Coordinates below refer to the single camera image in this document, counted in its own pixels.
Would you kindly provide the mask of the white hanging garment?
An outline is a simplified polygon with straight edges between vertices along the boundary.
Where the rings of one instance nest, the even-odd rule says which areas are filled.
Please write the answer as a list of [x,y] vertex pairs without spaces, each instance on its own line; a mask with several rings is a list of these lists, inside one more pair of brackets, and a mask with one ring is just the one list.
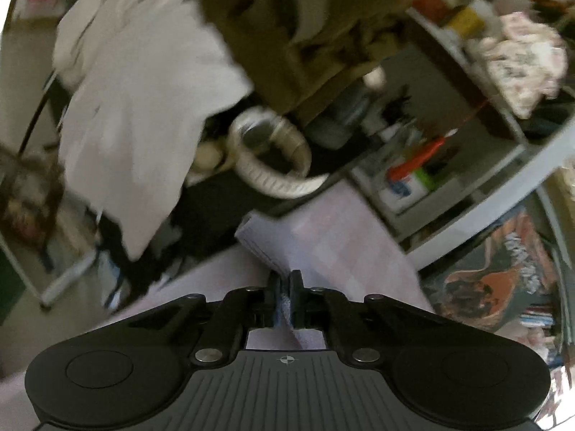
[[205,120],[252,90],[198,0],[77,0],[52,63],[70,91],[67,189],[138,259],[178,202]]

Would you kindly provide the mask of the olive brown garment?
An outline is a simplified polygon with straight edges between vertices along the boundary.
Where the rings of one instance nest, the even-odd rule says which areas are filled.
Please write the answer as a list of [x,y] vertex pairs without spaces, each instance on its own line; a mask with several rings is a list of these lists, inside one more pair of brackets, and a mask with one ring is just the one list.
[[309,125],[394,55],[405,0],[199,0],[264,104]]

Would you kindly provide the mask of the white metal shelf frame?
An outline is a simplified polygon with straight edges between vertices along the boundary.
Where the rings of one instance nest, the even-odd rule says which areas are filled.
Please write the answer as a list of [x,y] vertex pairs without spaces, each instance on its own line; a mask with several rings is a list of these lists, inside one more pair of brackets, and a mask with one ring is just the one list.
[[412,42],[383,63],[387,101],[408,96],[412,122],[366,156],[352,179],[416,269],[488,228],[526,196],[560,224],[544,182],[574,145],[574,88],[519,119],[482,65],[446,30],[408,10]]

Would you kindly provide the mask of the pink checkered cartoon desk mat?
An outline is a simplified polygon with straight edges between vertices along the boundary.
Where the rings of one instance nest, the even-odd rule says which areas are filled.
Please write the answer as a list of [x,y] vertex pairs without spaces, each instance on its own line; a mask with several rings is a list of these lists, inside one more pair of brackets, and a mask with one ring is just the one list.
[[[351,185],[339,183],[299,210],[270,224],[291,246],[290,260],[303,263],[304,285],[322,286],[344,293],[351,301],[362,301],[367,294],[383,294],[411,306],[432,312],[420,288],[419,277],[408,257]],[[38,418],[24,390],[24,371],[30,361],[47,346],[83,332],[111,324],[153,307],[164,305],[190,293],[204,294],[217,301],[232,289],[265,285],[269,268],[240,244],[218,253],[190,269],[179,279],[152,291],[134,305],[105,321],[90,321],[69,333],[63,324],[32,322],[40,331],[15,350],[22,363],[18,374],[1,380],[1,430],[31,430]],[[290,332],[260,330],[249,335],[249,347],[256,349],[295,348]]]

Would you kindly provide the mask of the Harry Potter book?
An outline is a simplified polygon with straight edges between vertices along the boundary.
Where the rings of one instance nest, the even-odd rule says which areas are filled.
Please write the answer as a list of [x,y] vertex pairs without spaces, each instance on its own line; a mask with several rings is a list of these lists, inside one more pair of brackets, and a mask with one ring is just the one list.
[[500,218],[461,259],[422,281],[436,313],[487,332],[550,301],[556,287],[555,264],[523,206]]

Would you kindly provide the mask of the purple and brown sweater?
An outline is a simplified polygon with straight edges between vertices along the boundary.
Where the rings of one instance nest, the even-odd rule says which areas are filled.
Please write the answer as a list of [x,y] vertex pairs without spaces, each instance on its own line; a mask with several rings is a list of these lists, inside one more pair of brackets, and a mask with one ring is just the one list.
[[238,242],[274,273],[279,274],[279,306],[277,320],[280,330],[293,337],[296,348],[303,350],[325,349],[323,334],[317,330],[296,330],[290,320],[289,275],[299,270],[305,288],[330,287],[328,280],[314,269],[311,256],[291,227],[251,212],[235,232]]

